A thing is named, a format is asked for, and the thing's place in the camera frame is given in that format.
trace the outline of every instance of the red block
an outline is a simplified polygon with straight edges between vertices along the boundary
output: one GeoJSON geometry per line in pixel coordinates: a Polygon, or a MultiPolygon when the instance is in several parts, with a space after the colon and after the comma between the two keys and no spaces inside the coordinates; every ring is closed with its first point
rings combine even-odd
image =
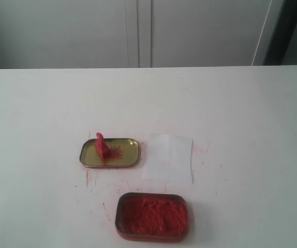
{"type": "Polygon", "coordinates": [[[98,140],[95,142],[96,151],[102,158],[107,158],[111,154],[111,150],[103,141],[103,136],[101,133],[97,133],[98,140]]]}

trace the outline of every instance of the metal tin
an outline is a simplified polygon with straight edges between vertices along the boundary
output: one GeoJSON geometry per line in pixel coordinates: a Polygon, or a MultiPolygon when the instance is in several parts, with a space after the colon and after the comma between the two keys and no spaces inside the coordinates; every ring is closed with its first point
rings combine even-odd
{"type": "Polygon", "coordinates": [[[179,195],[171,195],[171,194],[152,194],[152,193],[126,193],[122,195],[118,201],[117,204],[117,210],[116,210],[116,217],[115,217],[115,227],[118,232],[118,234],[127,240],[132,240],[132,241],[150,241],[150,242],[166,242],[166,243],[176,243],[180,242],[183,239],[186,238],[188,232],[189,232],[189,211],[187,207],[186,201],[179,195]],[[122,215],[122,207],[126,207],[124,205],[124,202],[126,202],[126,199],[129,198],[147,198],[147,197],[152,197],[152,198],[159,198],[159,199],[170,199],[170,200],[175,200],[177,203],[180,203],[184,206],[186,210],[186,224],[187,228],[186,230],[177,237],[169,237],[169,236],[151,236],[151,235],[137,235],[137,234],[130,234],[126,233],[124,229],[122,229],[122,224],[121,224],[121,215],[122,215]]]}
{"type": "Polygon", "coordinates": [[[139,144],[131,138],[105,138],[104,142],[111,149],[111,156],[102,159],[96,151],[93,138],[84,143],[80,162],[90,168],[126,168],[134,165],[139,158],[139,144]]]}

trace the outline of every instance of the cabinet door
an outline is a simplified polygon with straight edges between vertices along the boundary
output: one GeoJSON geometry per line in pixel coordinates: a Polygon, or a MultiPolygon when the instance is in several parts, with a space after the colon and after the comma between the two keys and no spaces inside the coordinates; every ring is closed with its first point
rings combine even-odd
{"type": "MultiPolygon", "coordinates": [[[[144,1],[139,0],[139,4],[147,5],[144,1]]],[[[141,63],[196,67],[262,64],[283,0],[150,2],[151,44],[144,46],[139,40],[141,63]],[[150,57],[141,57],[145,54],[142,47],[149,47],[150,57]]]]}
{"type": "Polygon", "coordinates": [[[138,67],[136,0],[0,0],[0,68],[138,67]]]}

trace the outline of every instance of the red tin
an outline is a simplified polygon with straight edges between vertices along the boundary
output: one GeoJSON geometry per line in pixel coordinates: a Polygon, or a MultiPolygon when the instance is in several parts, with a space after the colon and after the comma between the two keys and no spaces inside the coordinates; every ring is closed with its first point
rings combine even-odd
{"type": "Polygon", "coordinates": [[[179,195],[127,193],[118,201],[115,227],[127,240],[180,242],[189,232],[189,211],[179,195]]]}

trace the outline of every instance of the red pigment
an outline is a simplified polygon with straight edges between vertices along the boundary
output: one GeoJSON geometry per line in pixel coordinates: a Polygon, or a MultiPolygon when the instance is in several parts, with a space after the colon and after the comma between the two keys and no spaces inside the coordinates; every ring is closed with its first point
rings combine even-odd
{"type": "Polygon", "coordinates": [[[116,147],[113,146],[110,148],[110,152],[108,157],[104,158],[104,161],[112,161],[112,160],[118,160],[123,158],[123,152],[120,149],[120,146],[116,147]]]}
{"type": "Polygon", "coordinates": [[[179,237],[187,232],[182,202],[160,197],[131,197],[120,207],[119,225],[125,234],[179,237]]]}

